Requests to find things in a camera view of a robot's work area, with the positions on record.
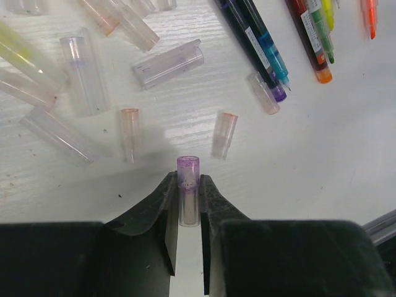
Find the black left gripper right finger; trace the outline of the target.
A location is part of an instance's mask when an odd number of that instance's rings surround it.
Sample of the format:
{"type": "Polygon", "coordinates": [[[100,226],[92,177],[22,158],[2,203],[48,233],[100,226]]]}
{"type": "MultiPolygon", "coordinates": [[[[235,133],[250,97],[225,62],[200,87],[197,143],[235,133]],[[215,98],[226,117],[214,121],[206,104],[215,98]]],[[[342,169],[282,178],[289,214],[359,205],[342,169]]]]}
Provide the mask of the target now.
{"type": "Polygon", "coordinates": [[[210,176],[199,186],[207,296],[394,296],[367,232],[348,220],[253,220],[210,176]]]}

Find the purple tinted pen cap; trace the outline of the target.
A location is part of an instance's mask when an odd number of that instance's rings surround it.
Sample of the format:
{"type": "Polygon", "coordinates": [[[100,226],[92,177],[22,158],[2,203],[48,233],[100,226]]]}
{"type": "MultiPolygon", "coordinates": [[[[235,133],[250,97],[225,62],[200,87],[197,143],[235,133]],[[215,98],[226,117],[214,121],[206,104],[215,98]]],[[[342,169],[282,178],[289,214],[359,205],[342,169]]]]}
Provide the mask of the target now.
{"type": "Polygon", "coordinates": [[[200,223],[199,213],[199,157],[182,156],[177,159],[179,224],[195,227],[200,223]]]}

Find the blue green pen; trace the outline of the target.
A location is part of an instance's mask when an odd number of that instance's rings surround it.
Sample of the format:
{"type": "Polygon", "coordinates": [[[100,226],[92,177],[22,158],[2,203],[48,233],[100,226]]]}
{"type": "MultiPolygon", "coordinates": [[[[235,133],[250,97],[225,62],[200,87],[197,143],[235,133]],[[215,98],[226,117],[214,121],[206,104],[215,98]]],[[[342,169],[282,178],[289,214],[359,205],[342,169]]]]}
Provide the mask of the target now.
{"type": "Polygon", "coordinates": [[[270,75],[277,82],[291,90],[288,69],[254,1],[228,1],[228,3],[232,4],[247,22],[248,28],[245,29],[245,33],[252,45],[258,49],[258,55],[264,62],[264,67],[267,70],[270,69],[270,75]]]}

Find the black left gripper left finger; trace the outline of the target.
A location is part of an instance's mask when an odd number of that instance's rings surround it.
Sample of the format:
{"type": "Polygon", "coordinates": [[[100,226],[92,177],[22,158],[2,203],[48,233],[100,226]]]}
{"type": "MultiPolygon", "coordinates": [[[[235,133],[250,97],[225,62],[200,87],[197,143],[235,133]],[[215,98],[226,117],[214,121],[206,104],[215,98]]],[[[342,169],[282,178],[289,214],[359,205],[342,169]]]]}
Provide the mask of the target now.
{"type": "Polygon", "coordinates": [[[2,296],[168,296],[176,270],[177,174],[108,223],[1,225],[2,296]]]}

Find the red pen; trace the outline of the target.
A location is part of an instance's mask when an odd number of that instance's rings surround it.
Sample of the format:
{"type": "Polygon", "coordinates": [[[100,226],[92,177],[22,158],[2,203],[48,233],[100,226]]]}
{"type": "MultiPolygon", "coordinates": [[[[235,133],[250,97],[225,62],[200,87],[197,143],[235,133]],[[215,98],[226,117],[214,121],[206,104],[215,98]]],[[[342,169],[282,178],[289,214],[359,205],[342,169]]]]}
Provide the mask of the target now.
{"type": "Polygon", "coordinates": [[[360,0],[364,26],[370,39],[375,39],[377,31],[378,0],[360,0]]]}

